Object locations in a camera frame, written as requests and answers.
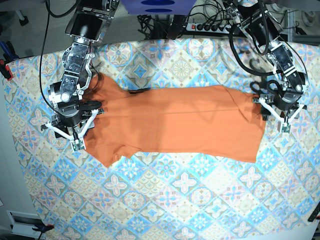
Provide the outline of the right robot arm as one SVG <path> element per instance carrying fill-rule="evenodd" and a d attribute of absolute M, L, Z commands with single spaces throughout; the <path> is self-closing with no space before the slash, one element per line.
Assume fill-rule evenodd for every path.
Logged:
<path fill-rule="evenodd" d="M 69 128 L 83 127 L 91 116 L 92 107 L 99 104 L 86 103 L 82 97 L 92 79 L 90 64 L 95 53 L 93 43 L 102 40 L 118 8 L 117 0 L 80 0 L 65 33 L 74 38 L 62 56 L 64 72 L 61 80 L 50 85 L 48 98 L 54 108 L 51 128 L 68 133 Z"/>

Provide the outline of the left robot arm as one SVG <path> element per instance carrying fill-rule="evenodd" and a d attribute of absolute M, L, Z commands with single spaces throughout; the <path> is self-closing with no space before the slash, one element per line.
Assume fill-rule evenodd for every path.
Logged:
<path fill-rule="evenodd" d="M 276 78 L 266 82 L 264 89 L 267 94 L 260 90 L 259 97 L 254 99 L 255 103 L 261 105 L 263 119 L 267 120 L 272 115 L 280 123 L 290 124 L 301 110 L 306 109 L 299 100 L 309 89 L 307 72 L 298 71 L 294 64 L 294 56 L 298 53 L 281 37 L 281 25 L 269 13 L 263 1 L 242 6 L 235 0 L 225 0 L 223 6 L 233 22 L 228 40 L 237 63 L 251 75 Z M 271 72 L 259 72 L 243 64 L 233 40 L 237 30 L 253 43 L 260 56 L 265 56 L 272 64 Z"/>

